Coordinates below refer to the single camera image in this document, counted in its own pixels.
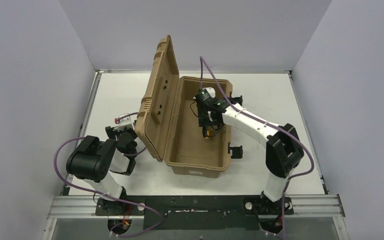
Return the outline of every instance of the white wall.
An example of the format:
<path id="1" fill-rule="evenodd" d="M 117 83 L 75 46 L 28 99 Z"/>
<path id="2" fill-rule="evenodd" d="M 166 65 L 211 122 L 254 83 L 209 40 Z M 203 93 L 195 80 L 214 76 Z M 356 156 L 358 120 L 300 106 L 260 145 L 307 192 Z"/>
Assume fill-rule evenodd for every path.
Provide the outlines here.
<path id="1" fill-rule="evenodd" d="M 96 69 L 150 70 L 171 34 L 178 67 L 292 70 L 332 0 L 59 0 Z"/>
<path id="2" fill-rule="evenodd" d="M 384 239 L 384 1 L 333 0 L 292 77 L 351 239 Z"/>
<path id="3" fill-rule="evenodd" d="M 0 240 L 42 235 L 63 186 L 53 155 L 79 134 L 93 77 L 57 0 L 0 1 Z"/>

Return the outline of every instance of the metal frame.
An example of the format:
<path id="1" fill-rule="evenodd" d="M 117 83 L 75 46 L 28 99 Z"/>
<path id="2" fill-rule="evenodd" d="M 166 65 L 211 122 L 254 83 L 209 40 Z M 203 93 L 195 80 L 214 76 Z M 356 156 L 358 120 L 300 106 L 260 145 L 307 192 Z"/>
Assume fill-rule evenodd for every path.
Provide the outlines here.
<path id="1" fill-rule="evenodd" d="M 87 108 L 80 128 L 79 137 L 83 137 L 89 122 L 91 111 L 94 105 L 98 86 L 103 73 L 131 73 L 130 70 L 97 70 L 93 85 L 89 94 Z M 282 74 L 289 74 L 290 83 L 296 98 L 291 72 L 282 71 Z M 314 146 L 311 141 L 304 116 L 298 104 L 302 120 L 304 121 L 305 131 L 310 142 L 310 147 L 314 153 Z M 320 173 L 319 163 L 315 157 L 316 168 Z M 291 198 L 294 214 L 285 216 L 286 218 L 333 218 L 335 228 L 340 240 L 349 240 L 348 232 L 344 223 L 344 209 L 339 195 L 288 195 Z M 48 218 L 46 221 L 42 240 L 51 240 L 54 234 L 58 219 L 122 219 L 123 216 L 97 216 L 95 215 L 96 203 L 93 196 L 56 196 L 53 199 Z M 259 215 L 259 218 L 272 218 L 272 215 Z M 126 219 L 143 219 L 144 216 L 126 216 Z"/>
<path id="2" fill-rule="evenodd" d="M 339 195 L 288 195 L 294 214 L 286 218 L 342 218 L 345 216 Z M 123 216 L 97 216 L 93 196 L 56 196 L 50 207 L 49 219 L 122 219 Z M 275 215 L 259 215 L 273 218 Z M 143 219 L 144 216 L 126 216 L 126 219 Z"/>

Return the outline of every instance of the small black object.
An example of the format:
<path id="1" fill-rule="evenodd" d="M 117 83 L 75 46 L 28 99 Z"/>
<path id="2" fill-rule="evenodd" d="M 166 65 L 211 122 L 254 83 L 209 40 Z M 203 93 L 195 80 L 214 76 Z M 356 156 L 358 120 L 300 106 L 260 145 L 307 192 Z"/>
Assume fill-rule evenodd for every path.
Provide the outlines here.
<path id="1" fill-rule="evenodd" d="M 126 233 L 130 229 L 130 227 L 132 226 L 132 220 L 127 219 L 125 221 L 128 222 L 128 225 L 127 224 L 123 225 L 122 224 L 123 220 L 109 219 L 107 222 L 108 230 L 111 231 L 111 229 L 112 229 L 112 232 L 114 234 L 118 234 L 118 235 L 122 235 L 122 234 Z"/>
<path id="2" fill-rule="evenodd" d="M 126 189 L 124 187 L 122 187 L 122 191 L 119 198 L 122 200 L 127 199 Z M 106 200 L 101 197 L 98 199 L 97 202 L 98 203 L 96 205 L 95 210 L 95 215 L 97 216 L 124 215 L 129 211 L 129 205 L 124 202 Z"/>
<path id="3" fill-rule="evenodd" d="M 67 173 L 78 179 L 90 179 L 99 183 L 108 173 L 117 142 L 105 142 L 96 136 L 86 136 L 67 160 Z"/>
<path id="4" fill-rule="evenodd" d="M 291 124 L 287 123 L 285 126 L 279 127 L 299 140 L 297 130 Z M 265 165 L 272 174 L 279 178 L 286 178 L 304 157 L 304 150 L 281 131 L 276 132 L 273 136 L 269 135 L 267 138 Z"/>
<path id="5" fill-rule="evenodd" d="M 242 155 L 244 154 L 244 150 L 241 146 L 231 146 L 231 143 L 229 142 L 228 146 L 228 152 L 231 153 L 231 159 L 241 159 Z"/>
<path id="6" fill-rule="evenodd" d="M 127 158 L 130 160 L 130 162 L 128 163 L 126 172 L 118 172 L 118 173 L 120 173 L 121 175 L 130 176 L 130 174 L 133 173 L 133 169 L 135 169 L 136 160 L 135 160 L 135 157 L 133 157 L 133 156 L 128 156 Z"/>
<path id="7" fill-rule="evenodd" d="M 245 204 L 248 202 L 252 203 L 252 209 L 248 210 L 244 207 L 245 214 L 256 216 L 256 219 L 262 229 L 275 234 L 278 234 L 283 229 L 281 199 L 276 202 L 272 202 L 264 195 L 263 192 L 261 192 L 259 199 L 255 199 L 253 197 L 244 197 L 242 200 L 242 205 L 245 206 Z M 291 203 L 292 201 L 290 197 L 285 197 L 284 202 Z M 294 214 L 294 209 L 290 206 L 291 204 L 285 208 L 285 215 Z M 277 217 L 259 219 L 258 215 L 277 215 Z"/>
<path id="8" fill-rule="evenodd" d="M 116 140 L 117 136 L 120 134 L 117 126 L 116 127 L 107 126 L 105 127 L 105 132 L 108 138 L 112 140 Z"/>
<path id="9" fill-rule="evenodd" d="M 239 105 L 242 106 L 243 101 L 244 101 L 244 100 L 242 99 L 242 95 L 241 95 L 241 96 L 231 97 L 231 98 L 230 98 L 230 102 L 231 102 L 232 104 L 238 103 Z"/>
<path id="10" fill-rule="evenodd" d="M 194 99 L 196 101 L 196 108 L 198 109 L 197 117 L 200 127 L 206 129 L 209 127 L 214 129 L 216 127 L 219 130 L 225 125 L 222 114 L 225 113 L 226 108 L 229 107 L 226 100 L 211 97 L 206 89 L 200 89 Z M 202 130 L 204 138 L 208 135 L 206 129 Z"/>

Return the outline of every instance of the purple cable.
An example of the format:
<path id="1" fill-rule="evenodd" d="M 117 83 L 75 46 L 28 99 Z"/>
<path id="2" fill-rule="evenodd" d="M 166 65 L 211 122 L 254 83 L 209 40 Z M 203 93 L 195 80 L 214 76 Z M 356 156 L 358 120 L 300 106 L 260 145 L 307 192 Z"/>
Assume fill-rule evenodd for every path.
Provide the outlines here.
<path id="1" fill-rule="evenodd" d="M 133 153 L 133 154 L 124 154 L 124 153 L 123 153 L 123 155 L 124 155 L 124 156 L 127 156 L 127 157 L 135 157 L 135 156 L 137 156 L 137 155 L 143 153 L 146 149 L 147 149 L 147 147 L 144 147 L 144 148 L 143 148 L 142 150 L 140 150 L 139 152 L 136 152 L 136 153 Z"/>
<path id="2" fill-rule="evenodd" d="M 228 104 L 229 104 L 229 105 L 230 105 L 236 112 L 239 112 L 239 109 L 237 109 L 237 108 L 231 103 L 231 101 L 229 100 L 228 96 L 226 96 L 225 91 L 223 91 L 222 86 L 220 86 L 219 81 L 217 80 L 216 76 L 214 76 L 213 71 L 211 71 L 211 68 L 208 66 L 208 64 L 207 64 L 207 62 L 205 61 L 205 59 L 204 59 L 202 56 L 200 56 L 199 59 L 200 59 L 200 61 L 201 61 L 201 76 L 202 76 L 203 71 L 204 71 L 204 70 L 203 70 L 203 64 L 204 64 L 205 67 L 206 67 L 206 69 L 208 70 L 209 74 L 210 74 L 210 75 L 212 76 L 212 78 L 214 79 L 215 84 L 217 85 L 218 89 L 220 90 L 220 92 L 221 92 L 221 94 L 223 95 L 223 97 L 224 97 L 224 99 L 226 100 L 226 102 L 227 102 L 227 103 L 228 103 Z M 203 79 L 202 79 L 202 77 L 201 77 L 201 81 L 200 81 L 200 86 L 201 86 L 201 88 L 202 88 L 202 83 L 203 83 Z M 292 140 L 294 140 L 294 141 L 295 141 L 295 142 L 296 142 L 296 143 L 297 143 L 297 144 L 304 150 L 304 152 L 308 155 L 308 158 L 310 159 L 310 163 L 311 163 L 311 167 L 310 167 L 310 169 L 309 169 L 308 171 L 301 172 L 301 173 L 297 173 L 297 174 L 295 174 L 295 175 L 290 176 L 290 177 L 287 179 L 286 185 L 285 185 L 285 187 L 284 187 L 284 189 L 283 189 L 283 193 L 282 193 L 282 201 L 283 201 L 283 203 L 282 203 L 282 227 L 283 227 L 283 240 L 286 240 L 286 236 L 285 236 L 285 203 L 284 203 L 284 202 L 285 202 L 285 192 L 286 192 L 286 190 L 287 190 L 287 188 L 288 188 L 288 186 L 289 186 L 289 183 L 290 183 L 291 179 L 296 178 L 296 177 L 299 177 L 299 176 L 307 175 L 307 174 L 311 173 L 311 172 L 314 170 L 314 159 L 313 159 L 312 155 L 310 154 L 310 151 L 306 148 L 306 146 L 304 146 L 304 144 L 303 144 L 300 140 L 298 140 L 298 138 L 296 138 L 294 135 L 290 134 L 290 133 L 287 132 L 286 130 L 284 130 L 284 129 L 278 127 L 278 126 L 275 126 L 275 125 L 271 124 L 270 122 L 265 122 L 265 121 L 263 121 L 263 120 L 261 120 L 261 119 L 255 117 L 255 116 L 253 116 L 253 115 L 250 115 L 250 114 L 248 114 L 248 113 L 246 113 L 246 112 L 244 112 L 244 111 L 241 111 L 240 113 L 243 114 L 243 115 L 245 115 L 245 116 L 247 116 L 248 118 L 251 118 L 251 119 L 253 119 L 253 120 L 259 122 L 259 123 L 265 124 L 265 125 L 267 125 L 267 126 L 273 128 L 273 129 L 276 129 L 276 130 L 278 130 L 278 131 L 284 133 L 286 136 L 288 136 L 288 137 L 290 137 Z"/>
<path id="3" fill-rule="evenodd" d="M 121 202 L 121 203 L 130 204 L 130 205 L 134 205 L 134 206 L 138 206 L 138 207 L 143 207 L 143 208 L 146 208 L 146 209 L 148 209 L 148 210 L 150 210 L 150 211 L 156 213 L 156 214 L 160 217 L 160 220 L 159 220 L 156 224 L 154 224 L 154 225 L 152 225 L 152 226 L 150 226 L 150 227 L 148 227 L 148 228 L 146 228 L 146 229 L 144 229 L 144 230 L 142 230 L 142 231 L 140 231 L 140 232 L 136 232 L 136 233 L 132 233 L 132 234 L 128 234 L 128 235 L 119 235 L 120 238 L 134 237 L 134 236 L 143 234 L 143 233 L 145 233 L 145 232 L 148 232 L 149 230 L 151 230 L 151 229 L 155 228 L 156 226 L 160 225 L 160 224 L 163 222 L 163 216 L 162 216 L 157 210 L 153 209 L 152 207 L 149 207 L 149 206 L 146 206 L 146 205 L 143 205 L 143 204 L 139 204 L 139 203 L 136 203 L 136 202 L 132 202 L 132 201 L 127 201 L 127 200 L 119 199 L 119 198 L 116 198 L 116 197 L 107 195 L 107 194 L 105 194 L 105 193 L 103 193 L 103 192 L 96 191 L 96 190 L 93 190 L 93 189 L 88 189 L 88 188 L 85 188 L 85 187 L 77 186 L 77 185 L 75 185 L 75 184 L 73 184 L 73 183 L 67 181 L 67 180 L 61 175 L 61 173 L 60 173 L 60 171 L 58 170 L 58 167 L 57 167 L 57 158 L 58 158 L 58 154 L 60 153 L 61 149 L 62 149 L 65 145 L 67 145 L 68 143 L 71 143 L 71 142 L 76 141 L 76 140 L 83 140 L 83 139 L 85 139 L 85 138 L 84 138 L 84 137 L 76 137 L 76 138 L 70 139 L 70 140 L 64 142 L 64 143 L 63 143 L 61 146 L 59 146 L 58 149 L 56 150 L 55 155 L 53 156 L 53 169 L 55 170 L 55 173 L 56 173 L 56 175 L 58 176 L 58 178 L 61 179 L 61 181 L 63 181 L 65 184 L 67 184 L 68 186 L 71 186 L 71 187 L 73 187 L 73 188 L 80 189 L 80 190 L 83 190 L 83 191 L 86 191 L 86 192 L 90 192 L 90 193 L 94 193 L 94 194 L 98 194 L 98 195 L 102 195 L 102 196 L 104 196 L 104 197 L 106 197 L 106 198 L 109 198 L 109 199 L 112 199 L 112 200 L 114 200 L 114 201 L 118 201 L 118 202 Z M 110 231 L 112 232 L 113 229 L 116 228 L 117 226 L 119 226 L 119 224 L 113 226 L 113 227 L 111 228 Z"/>

